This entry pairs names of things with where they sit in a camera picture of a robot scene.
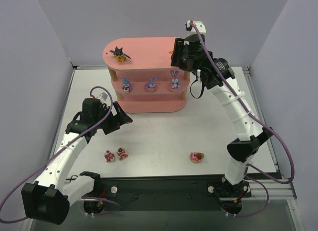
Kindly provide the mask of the small purple bunny toy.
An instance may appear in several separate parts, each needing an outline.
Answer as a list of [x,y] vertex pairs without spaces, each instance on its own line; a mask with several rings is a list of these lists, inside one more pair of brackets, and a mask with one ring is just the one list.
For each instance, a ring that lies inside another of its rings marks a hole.
[[125,93],[129,93],[132,91],[132,86],[131,86],[131,83],[130,83],[130,79],[129,78],[125,78],[123,77],[122,78],[122,90],[125,92]]

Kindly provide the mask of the red white cake toy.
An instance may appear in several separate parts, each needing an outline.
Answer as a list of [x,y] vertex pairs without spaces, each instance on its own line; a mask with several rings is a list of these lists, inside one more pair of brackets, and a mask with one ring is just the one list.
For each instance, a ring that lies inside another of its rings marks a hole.
[[106,162],[114,162],[115,161],[115,154],[111,151],[107,150],[104,154]]

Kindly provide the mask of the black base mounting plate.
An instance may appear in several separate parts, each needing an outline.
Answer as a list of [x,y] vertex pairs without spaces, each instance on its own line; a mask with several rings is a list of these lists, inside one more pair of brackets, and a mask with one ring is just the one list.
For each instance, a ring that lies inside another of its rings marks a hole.
[[89,214],[118,211],[218,211],[240,212],[242,199],[251,197],[247,181],[230,185],[223,175],[102,178],[105,201],[86,200]]

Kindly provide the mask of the black bat creature toy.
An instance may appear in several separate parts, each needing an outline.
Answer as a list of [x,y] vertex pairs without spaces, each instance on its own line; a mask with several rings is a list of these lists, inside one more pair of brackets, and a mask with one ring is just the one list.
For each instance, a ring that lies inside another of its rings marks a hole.
[[118,62],[125,62],[126,59],[131,59],[130,56],[127,54],[123,53],[123,48],[118,48],[117,46],[115,47],[114,50],[109,51],[113,56],[116,58]]

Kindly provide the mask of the blue bunny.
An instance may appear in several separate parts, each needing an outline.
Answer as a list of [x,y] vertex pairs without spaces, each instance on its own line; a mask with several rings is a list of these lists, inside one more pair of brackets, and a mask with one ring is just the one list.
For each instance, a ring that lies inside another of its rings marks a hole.
[[179,79],[177,77],[179,71],[170,71],[171,74],[171,80],[170,80],[170,90],[171,91],[178,91],[181,89],[181,85],[179,82]]

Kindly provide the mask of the pink three-tier shelf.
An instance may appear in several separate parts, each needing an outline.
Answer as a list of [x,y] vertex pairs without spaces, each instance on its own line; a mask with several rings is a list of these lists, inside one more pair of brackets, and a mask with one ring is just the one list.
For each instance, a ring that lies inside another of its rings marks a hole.
[[[174,37],[121,38],[110,42],[103,50],[103,60],[108,67],[111,83],[117,101],[127,113],[176,112],[186,104],[190,74],[172,67],[171,55]],[[118,62],[109,51],[123,48],[123,53],[131,57]],[[181,89],[170,90],[170,71],[179,71]],[[122,78],[129,78],[132,91],[122,90]],[[155,92],[146,92],[145,84],[157,77]]]

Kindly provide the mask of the purple bunny donut toy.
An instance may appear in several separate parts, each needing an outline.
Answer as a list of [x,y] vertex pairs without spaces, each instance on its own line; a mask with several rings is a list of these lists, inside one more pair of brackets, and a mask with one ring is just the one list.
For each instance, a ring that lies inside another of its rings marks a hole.
[[155,92],[157,90],[157,87],[156,87],[157,79],[158,79],[157,77],[153,77],[145,84],[146,92]]

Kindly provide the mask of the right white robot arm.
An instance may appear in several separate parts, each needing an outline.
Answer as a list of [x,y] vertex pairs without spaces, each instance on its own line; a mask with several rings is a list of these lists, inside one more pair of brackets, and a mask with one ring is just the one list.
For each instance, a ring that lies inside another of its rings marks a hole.
[[272,133],[253,120],[254,113],[228,61],[223,58],[209,60],[212,56],[211,51],[204,51],[197,35],[176,38],[171,66],[193,73],[196,81],[202,83],[202,88],[218,99],[233,123],[238,137],[227,145],[231,160],[225,180],[231,185],[237,185],[244,180],[252,157]]

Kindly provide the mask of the pink bear strawberry donut toy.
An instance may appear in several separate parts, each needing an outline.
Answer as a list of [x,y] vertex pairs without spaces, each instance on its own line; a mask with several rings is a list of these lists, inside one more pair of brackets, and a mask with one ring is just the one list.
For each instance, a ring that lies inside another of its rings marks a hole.
[[200,163],[204,159],[205,155],[199,152],[192,152],[189,155],[189,159],[193,163]]

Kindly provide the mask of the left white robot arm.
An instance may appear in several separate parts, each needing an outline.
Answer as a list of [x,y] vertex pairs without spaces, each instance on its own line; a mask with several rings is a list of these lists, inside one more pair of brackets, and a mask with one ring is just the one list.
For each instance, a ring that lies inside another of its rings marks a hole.
[[75,181],[65,184],[67,176],[82,150],[101,129],[110,134],[120,126],[132,123],[118,102],[107,106],[98,98],[86,98],[79,119],[66,128],[62,142],[52,160],[33,183],[25,183],[22,200],[27,218],[60,225],[77,200],[90,196],[100,200],[105,195],[101,177],[94,172],[82,172]]

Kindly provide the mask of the strawberry cake bear toy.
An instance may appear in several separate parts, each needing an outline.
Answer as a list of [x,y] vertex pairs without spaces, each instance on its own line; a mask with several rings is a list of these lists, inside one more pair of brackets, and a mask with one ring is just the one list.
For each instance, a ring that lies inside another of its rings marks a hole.
[[128,157],[128,153],[126,152],[124,148],[119,148],[116,153],[119,160],[124,160]]

